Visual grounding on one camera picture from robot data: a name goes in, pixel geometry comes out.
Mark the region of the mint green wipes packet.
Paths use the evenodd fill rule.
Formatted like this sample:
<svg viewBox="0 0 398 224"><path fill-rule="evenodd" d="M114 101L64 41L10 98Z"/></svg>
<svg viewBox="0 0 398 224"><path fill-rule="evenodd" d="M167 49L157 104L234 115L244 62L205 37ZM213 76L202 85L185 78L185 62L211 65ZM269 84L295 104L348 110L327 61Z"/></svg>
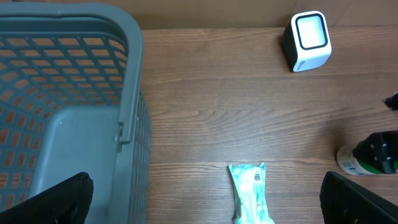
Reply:
<svg viewBox="0 0 398 224"><path fill-rule="evenodd" d="M233 180L237 224L274 224L266 204L266 165L241 164L228 166Z"/></svg>

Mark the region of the green lid jar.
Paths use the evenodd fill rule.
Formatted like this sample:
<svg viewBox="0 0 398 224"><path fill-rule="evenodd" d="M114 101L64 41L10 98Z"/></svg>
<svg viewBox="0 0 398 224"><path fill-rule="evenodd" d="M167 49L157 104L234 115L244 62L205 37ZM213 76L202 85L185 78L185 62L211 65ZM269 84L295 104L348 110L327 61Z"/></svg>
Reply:
<svg viewBox="0 0 398 224"><path fill-rule="evenodd" d="M336 154L336 161L338 165L350 175L378 175L371 174L364 170L353 157L353 149L350 146L343 146Z"/></svg>

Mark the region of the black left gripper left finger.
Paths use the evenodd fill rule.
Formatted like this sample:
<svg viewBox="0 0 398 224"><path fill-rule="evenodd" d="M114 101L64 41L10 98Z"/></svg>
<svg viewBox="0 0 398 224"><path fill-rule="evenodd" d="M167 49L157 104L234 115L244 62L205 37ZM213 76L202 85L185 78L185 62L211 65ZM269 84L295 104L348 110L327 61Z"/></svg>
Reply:
<svg viewBox="0 0 398 224"><path fill-rule="evenodd" d="M93 198L93 180L86 172L54 185L1 213L1 224L84 223Z"/></svg>

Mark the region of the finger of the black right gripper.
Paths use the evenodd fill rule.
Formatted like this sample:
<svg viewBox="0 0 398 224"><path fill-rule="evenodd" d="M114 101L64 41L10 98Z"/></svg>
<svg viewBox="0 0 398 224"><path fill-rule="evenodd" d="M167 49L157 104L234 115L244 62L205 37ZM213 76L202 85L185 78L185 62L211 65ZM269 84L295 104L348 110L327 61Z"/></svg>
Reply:
<svg viewBox="0 0 398 224"><path fill-rule="evenodd" d="M353 157L371 174L395 174L397 130L370 134L353 149Z"/></svg>
<svg viewBox="0 0 398 224"><path fill-rule="evenodd" d="M384 104L392 111L398 110L398 92L384 100Z"/></svg>

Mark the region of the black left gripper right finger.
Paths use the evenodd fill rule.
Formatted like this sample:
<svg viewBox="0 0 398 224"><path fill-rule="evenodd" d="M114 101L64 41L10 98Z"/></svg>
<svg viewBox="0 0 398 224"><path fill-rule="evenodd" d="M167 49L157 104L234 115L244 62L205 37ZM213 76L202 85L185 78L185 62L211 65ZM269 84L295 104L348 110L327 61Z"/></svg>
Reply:
<svg viewBox="0 0 398 224"><path fill-rule="evenodd" d="M320 206L325 224L397 224L397 205L334 171L323 179Z"/></svg>

